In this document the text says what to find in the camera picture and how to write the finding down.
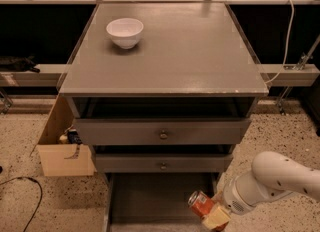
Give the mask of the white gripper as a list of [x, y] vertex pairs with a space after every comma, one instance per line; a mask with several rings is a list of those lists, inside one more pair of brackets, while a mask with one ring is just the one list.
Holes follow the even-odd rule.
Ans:
[[227, 226], [231, 220], [231, 216], [229, 211], [221, 205], [222, 203], [224, 203], [232, 213], [237, 215], [247, 214], [254, 209], [253, 206], [247, 204], [240, 196], [236, 187], [237, 179], [238, 177], [232, 179], [224, 186], [223, 192], [219, 191], [211, 198], [216, 204], [202, 219], [202, 225], [205, 228], [222, 231]]

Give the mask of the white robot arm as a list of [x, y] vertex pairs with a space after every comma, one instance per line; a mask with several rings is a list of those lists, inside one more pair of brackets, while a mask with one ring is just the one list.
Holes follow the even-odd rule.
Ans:
[[244, 215], [258, 204], [294, 193], [320, 201], [320, 171], [277, 152], [261, 152], [252, 160], [248, 172], [233, 178], [212, 198], [214, 206], [201, 222], [208, 230], [223, 230], [231, 214]]

